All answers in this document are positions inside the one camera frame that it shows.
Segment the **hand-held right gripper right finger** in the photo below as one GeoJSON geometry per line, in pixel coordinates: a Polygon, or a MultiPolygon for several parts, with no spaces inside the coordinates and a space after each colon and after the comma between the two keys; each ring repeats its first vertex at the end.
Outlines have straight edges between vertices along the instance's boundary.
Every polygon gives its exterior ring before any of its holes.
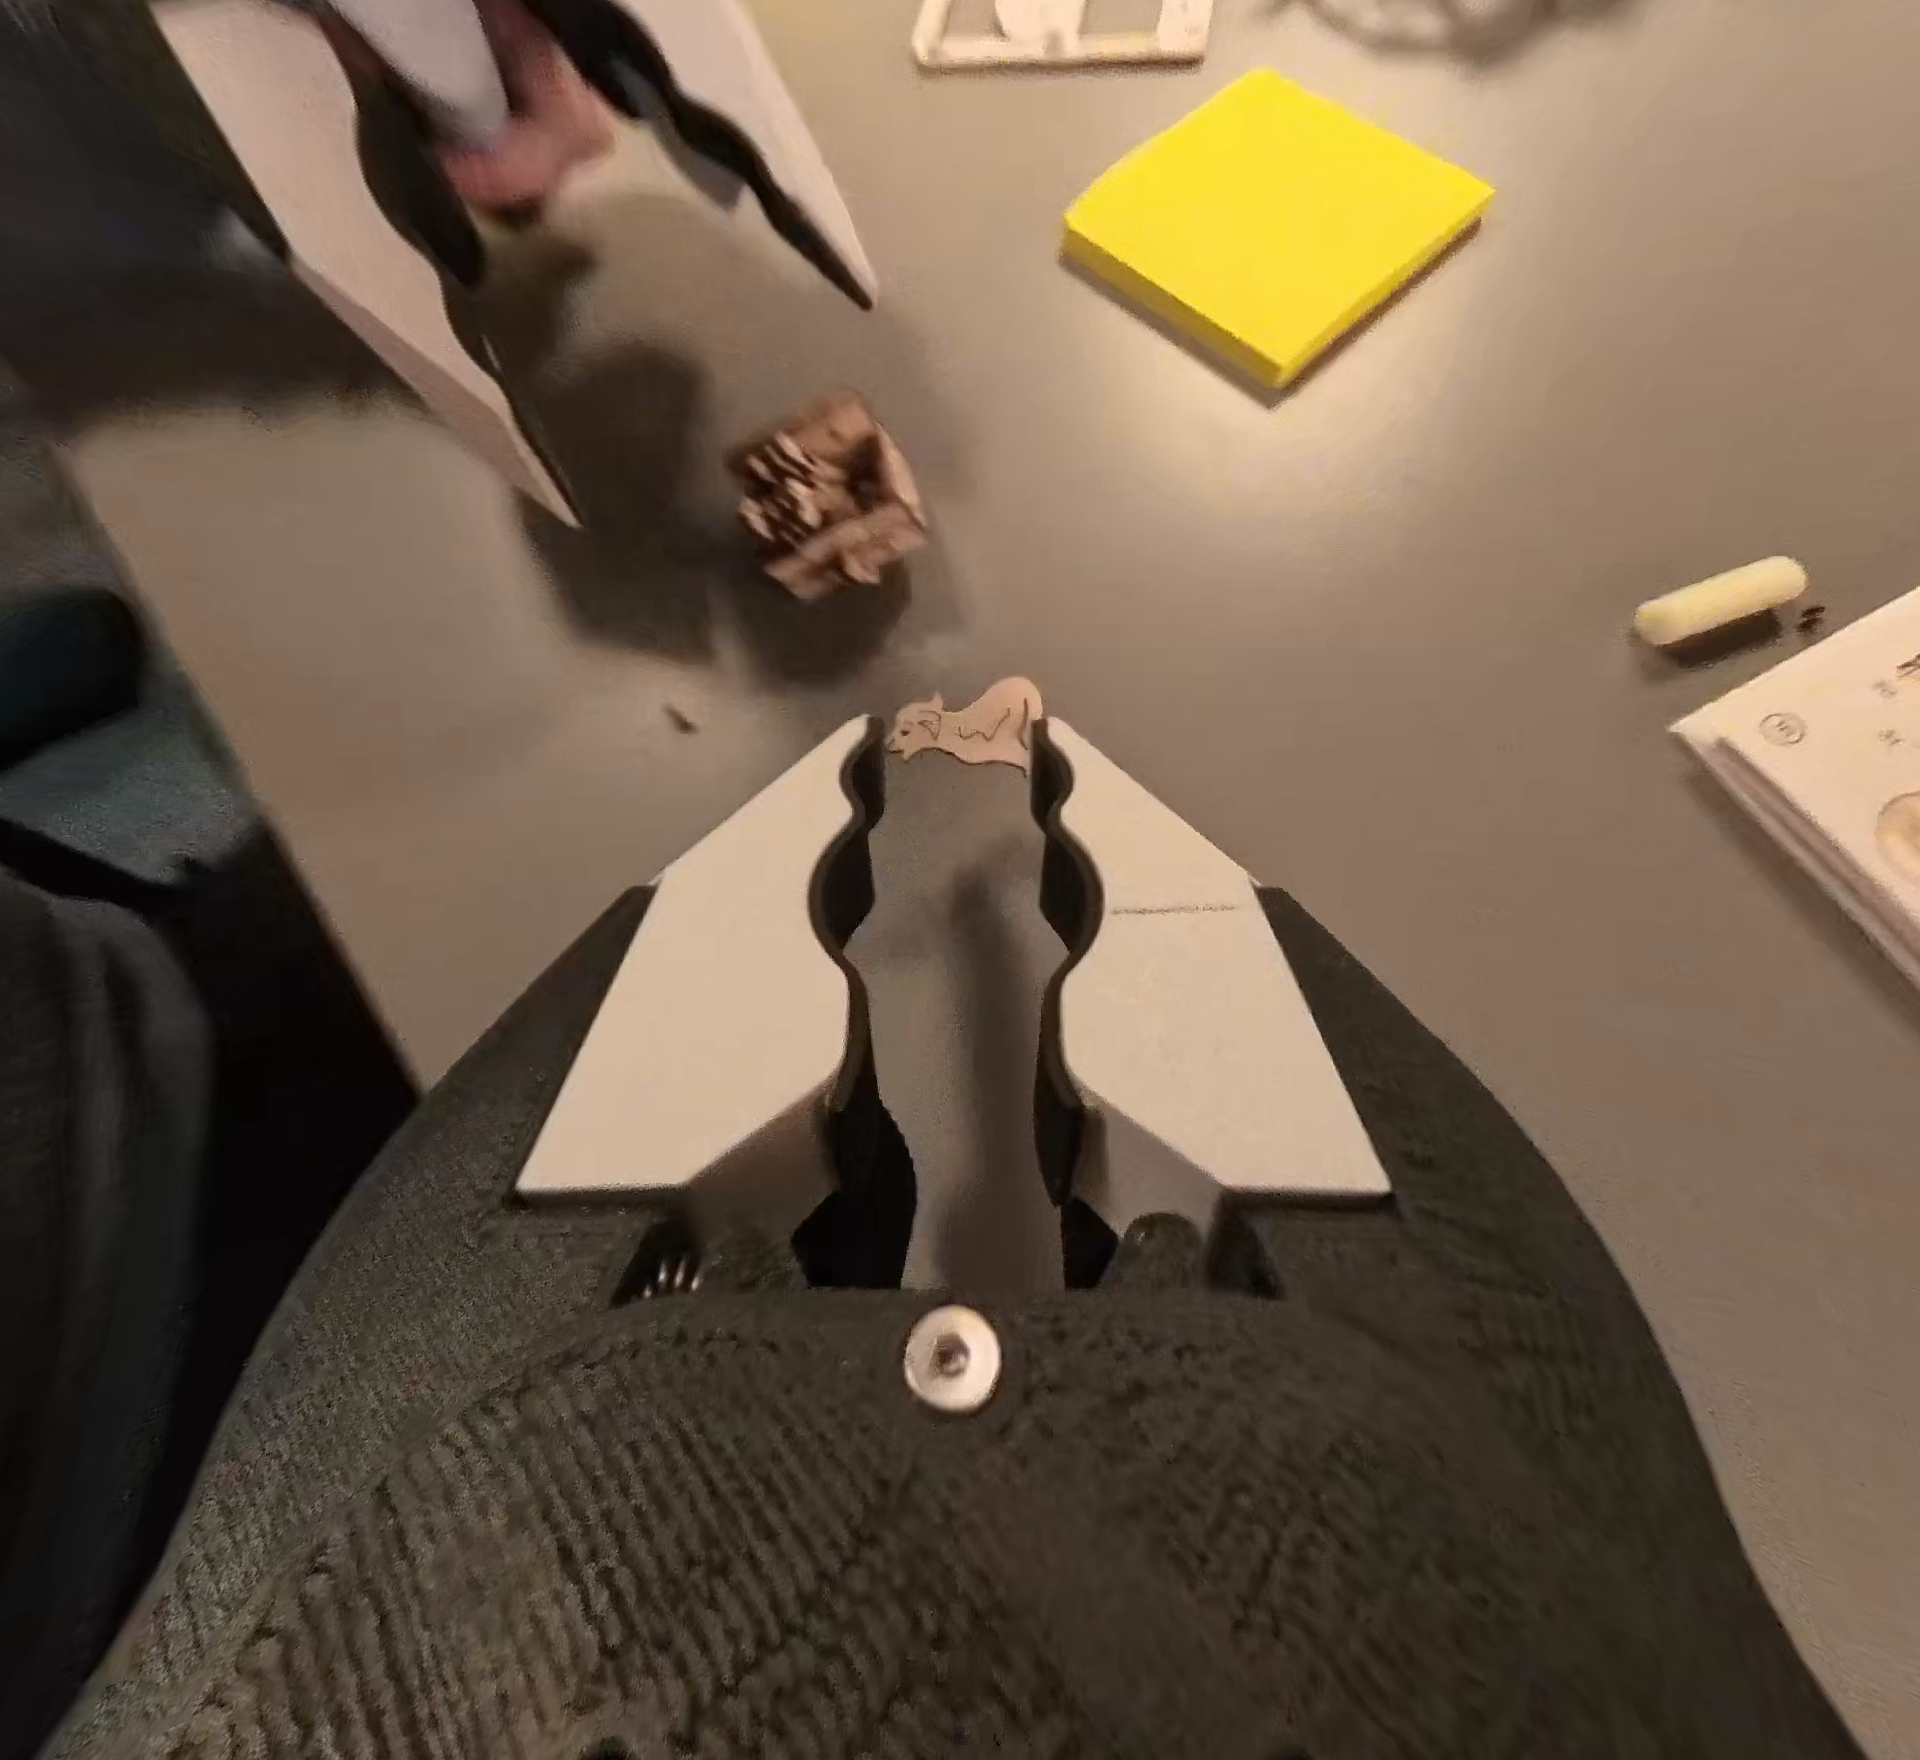
{"type": "Polygon", "coordinates": [[[1034,1133],[1059,1209],[1122,1235],[1235,1203],[1390,1196],[1252,875],[1083,733],[1034,733],[1049,977],[1034,1133]]]}

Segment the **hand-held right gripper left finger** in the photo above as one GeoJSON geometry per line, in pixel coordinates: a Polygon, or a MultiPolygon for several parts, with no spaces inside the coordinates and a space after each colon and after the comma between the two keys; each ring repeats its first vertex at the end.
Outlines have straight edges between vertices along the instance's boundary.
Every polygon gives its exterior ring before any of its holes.
{"type": "Polygon", "coordinates": [[[517,1171],[551,1214],[658,1202],[785,1243],[906,1243],[917,1187],[852,935],[874,908],[884,728],[855,715],[644,888],[517,1171]]]}

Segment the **wooden cat-shaped piece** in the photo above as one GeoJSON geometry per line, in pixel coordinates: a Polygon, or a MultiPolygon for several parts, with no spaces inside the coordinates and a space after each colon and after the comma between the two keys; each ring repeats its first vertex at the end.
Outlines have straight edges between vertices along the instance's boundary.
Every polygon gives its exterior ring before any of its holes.
{"type": "Polygon", "coordinates": [[[949,707],[939,693],[906,702],[892,719],[884,746],[899,760],[941,753],[959,764],[1000,764],[1028,774],[1032,733],[1042,715],[1039,686],[1010,674],[959,705],[949,707]]]}

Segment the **small brown wooden model box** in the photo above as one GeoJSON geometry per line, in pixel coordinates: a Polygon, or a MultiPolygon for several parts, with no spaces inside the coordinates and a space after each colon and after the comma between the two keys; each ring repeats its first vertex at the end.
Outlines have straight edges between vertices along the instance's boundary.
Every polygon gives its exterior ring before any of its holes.
{"type": "Polygon", "coordinates": [[[930,521],[874,407],[835,388],[734,446],[737,521],[760,573],[798,602],[875,589],[927,544],[930,521]]]}

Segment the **person's left hand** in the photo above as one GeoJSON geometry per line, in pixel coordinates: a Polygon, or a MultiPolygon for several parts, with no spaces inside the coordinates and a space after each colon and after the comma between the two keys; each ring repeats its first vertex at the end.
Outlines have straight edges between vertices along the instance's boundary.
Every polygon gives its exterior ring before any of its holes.
{"type": "Polygon", "coordinates": [[[481,0],[495,66],[506,91],[500,130],[445,136],[438,161],[449,188],[481,212],[538,212],[614,146],[614,114],[525,0],[481,0]]]}

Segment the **black office chair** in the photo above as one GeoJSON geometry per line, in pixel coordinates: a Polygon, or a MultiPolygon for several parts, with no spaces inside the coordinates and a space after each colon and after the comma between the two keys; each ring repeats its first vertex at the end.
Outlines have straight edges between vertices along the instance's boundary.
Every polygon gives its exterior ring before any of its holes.
{"type": "Polygon", "coordinates": [[[257,830],[179,668],[104,587],[3,598],[2,774],[3,869],[50,891],[146,905],[257,830]]]}

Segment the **person's dark clothing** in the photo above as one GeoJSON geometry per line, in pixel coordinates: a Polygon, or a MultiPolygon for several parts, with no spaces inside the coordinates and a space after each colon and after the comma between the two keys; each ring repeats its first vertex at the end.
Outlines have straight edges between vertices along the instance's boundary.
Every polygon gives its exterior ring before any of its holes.
{"type": "Polygon", "coordinates": [[[148,1582],[418,1088],[277,837],[152,881],[3,824],[2,1753],[148,1582]]]}

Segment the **pale cylindrical stick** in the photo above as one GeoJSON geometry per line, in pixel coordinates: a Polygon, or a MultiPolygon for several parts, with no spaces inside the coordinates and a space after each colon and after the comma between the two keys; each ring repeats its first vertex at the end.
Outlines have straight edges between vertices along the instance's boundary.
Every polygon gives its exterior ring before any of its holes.
{"type": "Polygon", "coordinates": [[[1789,556],[1767,556],[1643,600],[1630,621],[1637,642],[1660,650],[1691,646],[1753,621],[1772,621],[1807,591],[1809,573],[1789,556]]]}

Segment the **printed instruction booklet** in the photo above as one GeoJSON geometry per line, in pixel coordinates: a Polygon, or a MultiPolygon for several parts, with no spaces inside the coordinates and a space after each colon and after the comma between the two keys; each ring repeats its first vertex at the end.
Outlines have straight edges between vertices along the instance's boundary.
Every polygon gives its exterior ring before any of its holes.
{"type": "Polygon", "coordinates": [[[1669,737],[1917,984],[1917,592],[1683,715],[1669,737]]]}

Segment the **yellow sticky note pad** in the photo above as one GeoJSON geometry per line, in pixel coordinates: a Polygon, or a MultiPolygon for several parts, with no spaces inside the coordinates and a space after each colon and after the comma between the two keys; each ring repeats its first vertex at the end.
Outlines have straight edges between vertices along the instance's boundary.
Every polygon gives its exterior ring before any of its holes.
{"type": "Polygon", "coordinates": [[[1067,210],[1062,260],[1278,394],[1472,234],[1495,185],[1261,68],[1067,210]]]}

